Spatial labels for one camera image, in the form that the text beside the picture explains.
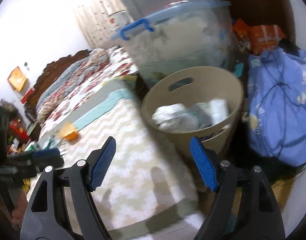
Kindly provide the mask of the person's left hand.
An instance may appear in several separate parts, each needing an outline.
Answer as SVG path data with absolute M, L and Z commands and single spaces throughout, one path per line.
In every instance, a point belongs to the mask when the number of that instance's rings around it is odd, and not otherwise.
M 12 223 L 17 226 L 22 226 L 24 214 L 28 205 L 27 194 L 22 188 L 18 195 L 18 202 L 15 206 L 15 209 L 11 213 Z

